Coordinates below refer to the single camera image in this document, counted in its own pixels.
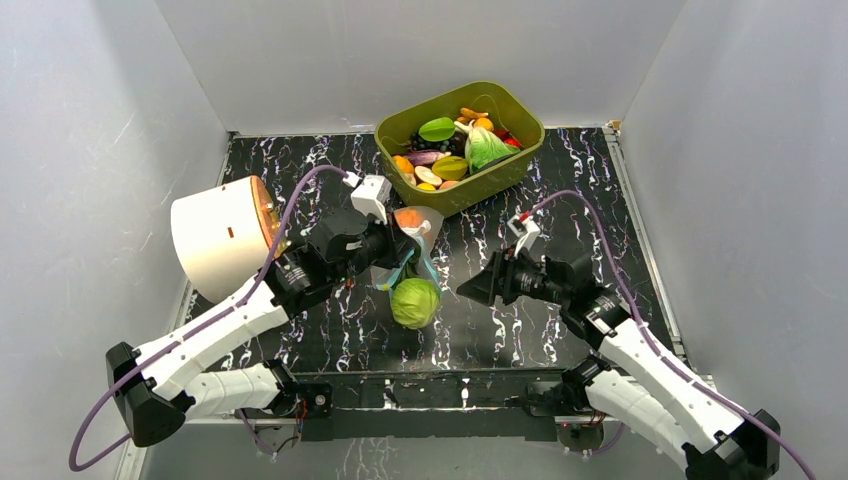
green cabbage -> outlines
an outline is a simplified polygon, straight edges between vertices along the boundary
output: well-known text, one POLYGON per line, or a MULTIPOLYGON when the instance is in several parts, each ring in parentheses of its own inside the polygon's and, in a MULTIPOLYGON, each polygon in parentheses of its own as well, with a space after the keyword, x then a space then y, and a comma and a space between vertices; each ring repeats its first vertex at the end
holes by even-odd
POLYGON ((439 291, 423 278, 407 278, 392 292, 392 315, 406 328, 424 328, 439 309, 439 291))
POLYGON ((469 127, 459 122, 455 126, 468 134, 465 141, 465 158, 471 164, 471 173, 501 157, 521 151, 518 147, 505 144, 497 135, 483 127, 469 127))

black table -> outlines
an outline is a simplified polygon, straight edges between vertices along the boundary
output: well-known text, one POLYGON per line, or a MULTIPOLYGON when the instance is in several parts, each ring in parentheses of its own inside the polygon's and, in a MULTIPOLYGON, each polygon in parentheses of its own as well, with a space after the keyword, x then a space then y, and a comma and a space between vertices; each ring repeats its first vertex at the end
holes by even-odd
MULTIPOLYGON (((325 163, 358 173, 380 173, 381 169, 371 135, 235 138, 223 181, 259 175, 278 205, 284 205, 304 172, 325 163)), ((505 379, 516 375, 556 378, 556 372, 589 352, 565 328, 557 308, 529 299, 487 308, 453 291, 483 268, 494 249, 514 242, 506 219, 564 188, 580 191, 595 204, 640 311, 657 338, 671 347, 604 133, 601 128, 563 128, 548 131, 521 184, 446 219, 433 257, 450 291, 443 295, 441 310, 430 326, 408 330, 395 323, 388 295, 370 287, 366 273, 352 288, 339 287, 325 305, 252 339, 211 370, 244 368, 279 357, 298 376, 335 383, 336 406, 345 403, 342 390, 353 392, 348 399, 351 406, 382 405, 381 389, 373 401, 357 398, 366 396, 357 386, 365 383, 362 378, 377 372, 416 374, 419 379, 450 384, 450 373, 456 371, 462 372, 466 384, 470 377, 471 385, 486 384, 488 390, 493 381, 508 384, 505 379), (432 373, 422 376, 424 372, 432 373)), ((297 228, 313 225, 322 212, 349 205, 350 192, 336 176, 320 175, 297 205, 297 228)), ((401 206, 397 198, 392 202, 401 206)), ((613 281, 608 266, 601 262, 598 237, 582 205, 560 199, 535 218, 542 235, 532 249, 534 258, 543 253, 570 254, 575 248, 592 251, 596 276, 605 284, 613 281)), ((209 308, 202 297, 196 293, 194 297, 187 320, 209 308)), ((427 392, 422 397, 429 400, 422 402, 437 406, 427 392)), ((502 396, 491 393, 487 397, 492 402, 502 403, 502 396)))

clear plastic bag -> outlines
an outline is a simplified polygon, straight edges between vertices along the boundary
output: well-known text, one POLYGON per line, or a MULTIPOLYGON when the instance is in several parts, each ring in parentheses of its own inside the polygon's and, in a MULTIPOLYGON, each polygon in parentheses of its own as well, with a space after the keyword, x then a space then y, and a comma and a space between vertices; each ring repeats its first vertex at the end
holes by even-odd
POLYGON ((371 280, 377 289, 389 293, 392 314, 398 323, 407 328, 423 328, 432 322, 441 295, 439 274, 430 254, 444 217, 432 208, 421 206, 401 208, 395 210, 394 215, 401 230, 416 241, 418 248, 409 252, 400 268, 372 267, 371 280), (431 288, 422 284, 422 280, 431 288), (396 298, 396 290, 400 290, 404 298, 396 298))

white enclosure wall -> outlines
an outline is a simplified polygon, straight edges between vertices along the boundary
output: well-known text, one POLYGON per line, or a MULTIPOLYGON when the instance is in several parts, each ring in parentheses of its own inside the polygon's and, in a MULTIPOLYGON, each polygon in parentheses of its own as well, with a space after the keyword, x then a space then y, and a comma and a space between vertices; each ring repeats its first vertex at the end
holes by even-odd
POLYGON ((468 82, 546 125, 620 119, 684 0, 157 0, 224 126, 372 131, 468 82))
POLYGON ((691 0, 622 127, 687 352, 822 479, 848 474, 846 25, 838 0, 691 0))
MULTIPOLYGON (((70 478, 104 353, 174 319, 170 203, 227 136, 152 0, 0 3, 0 130, 0 478, 70 478)), ((125 432, 107 405, 83 459, 125 432)))

olive green tray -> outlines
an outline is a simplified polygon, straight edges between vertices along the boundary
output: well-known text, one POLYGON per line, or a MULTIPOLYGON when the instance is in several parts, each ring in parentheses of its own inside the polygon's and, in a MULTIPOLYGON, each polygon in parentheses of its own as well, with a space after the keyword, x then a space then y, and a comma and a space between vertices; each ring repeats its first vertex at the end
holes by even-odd
MULTIPOLYGON (((404 203, 425 205, 449 217, 521 182, 533 159, 533 151, 545 139, 545 129, 539 119, 504 87, 492 82, 474 82, 386 118, 377 125, 374 137, 383 154, 386 177, 404 203), (438 117, 456 118, 462 107, 488 112, 495 126, 509 130, 524 148, 445 190, 421 190, 407 182, 392 155, 407 152, 402 144, 421 125, 438 117)), ((465 156, 465 152, 453 153, 465 156)))

